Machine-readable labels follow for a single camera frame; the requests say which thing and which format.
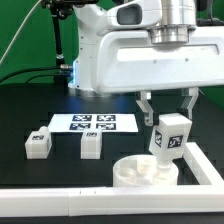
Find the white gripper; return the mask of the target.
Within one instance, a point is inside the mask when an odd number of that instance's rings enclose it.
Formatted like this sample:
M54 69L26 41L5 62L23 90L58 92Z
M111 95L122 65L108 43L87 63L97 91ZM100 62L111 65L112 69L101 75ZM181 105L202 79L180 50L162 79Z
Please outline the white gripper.
M154 44L143 30L111 32L94 49L91 84L100 93L137 92L146 126L158 124L150 91L183 88L180 111L192 119L198 87L224 84L224 27L199 27L177 44Z

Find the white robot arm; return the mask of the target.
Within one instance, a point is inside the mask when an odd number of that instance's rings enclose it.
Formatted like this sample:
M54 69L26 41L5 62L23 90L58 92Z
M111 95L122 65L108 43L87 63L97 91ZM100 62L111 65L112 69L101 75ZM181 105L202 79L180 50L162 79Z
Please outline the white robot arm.
M198 89L224 85L224 26L196 23L195 0L125 0L104 10L74 8L79 54L70 87L86 94L135 92L148 126L159 123L149 100L156 90L182 89L192 113Z

